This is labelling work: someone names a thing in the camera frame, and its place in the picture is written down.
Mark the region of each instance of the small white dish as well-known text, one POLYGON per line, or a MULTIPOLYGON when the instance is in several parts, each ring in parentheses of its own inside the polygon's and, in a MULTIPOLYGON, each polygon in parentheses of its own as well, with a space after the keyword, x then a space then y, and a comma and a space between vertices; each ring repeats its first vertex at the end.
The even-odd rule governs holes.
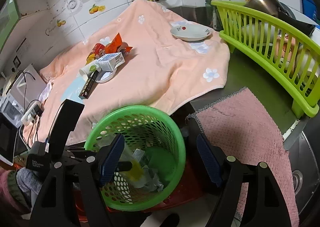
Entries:
POLYGON ((183 26, 173 27, 171 34, 183 41, 200 41, 212 34, 212 30, 200 24, 185 24, 183 26))
POLYGON ((107 81, 110 81, 115 76, 116 72, 117 72, 117 68, 113 72, 101 71, 96 78, 96 82, 99 84, 106 83, 107 81))

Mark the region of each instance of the peach blanket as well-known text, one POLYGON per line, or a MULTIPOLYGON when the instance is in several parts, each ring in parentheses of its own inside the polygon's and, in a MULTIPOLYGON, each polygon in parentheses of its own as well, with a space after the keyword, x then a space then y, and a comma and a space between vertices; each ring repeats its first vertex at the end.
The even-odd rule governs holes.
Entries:
MULTIPOLYGON (((105 25, 86 42, 59 54, 40 75, 53 83, 44 104, 38 138, 44 141, 56 112, 66 99, 82 102, 84 81, 77 76, 93 46, 119 32, 133 46, 115 77, 98 84, 87 100, 67 145, 86 140, 94 125, 120 107, 142 104, 172 114, 180 106, 213 89, 224 87, 230 52, 218 32, 204 41, 188 43, 170 33, 172 26, 188 23, 160 4, 135 0, 118 18, 105 25)), ((28 140, 34 142, 34 129, 28 140)), ((24 130, 27 139, 31 126, 24 130)))

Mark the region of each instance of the pink towel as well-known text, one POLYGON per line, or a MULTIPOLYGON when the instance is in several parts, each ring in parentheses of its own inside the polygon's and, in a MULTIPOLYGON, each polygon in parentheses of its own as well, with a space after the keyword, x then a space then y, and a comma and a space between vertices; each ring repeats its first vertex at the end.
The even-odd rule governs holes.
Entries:
MULTIPOLYGON (((292 227, 299 226, 289 153, 283 137, 266 109, 248 88, 224 97, 190 115, 202 126, 211 144, 244 164, 265 161, 284 196, 292 227)), ((248 184, 243 184, 238 212, 243 214, 248 184)))

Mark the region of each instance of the white plug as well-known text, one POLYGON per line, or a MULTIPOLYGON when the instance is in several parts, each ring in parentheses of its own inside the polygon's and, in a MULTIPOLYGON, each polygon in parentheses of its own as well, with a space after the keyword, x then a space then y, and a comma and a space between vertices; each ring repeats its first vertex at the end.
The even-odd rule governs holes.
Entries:
POLYGON ((41 102, 35 101, 31 107, 26 111, 26 113, 22 116, 21 122, 25 125, 28 126, 30 122, 35 122, 36 121, 36 112, 35 112, 35 107, 41 105, 41 102))

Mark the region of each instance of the green countertop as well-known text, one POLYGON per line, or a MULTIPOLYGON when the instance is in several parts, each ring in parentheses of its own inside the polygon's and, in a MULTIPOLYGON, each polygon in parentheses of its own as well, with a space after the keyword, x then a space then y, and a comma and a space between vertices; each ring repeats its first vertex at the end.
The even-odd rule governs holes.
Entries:
POLYGON ((239 50, 230 54, 227 83, 190 101, 194 110, 246 86, 258 98, 284 134, 297 119, 291 110, 293 98, 262 67, 239 50))

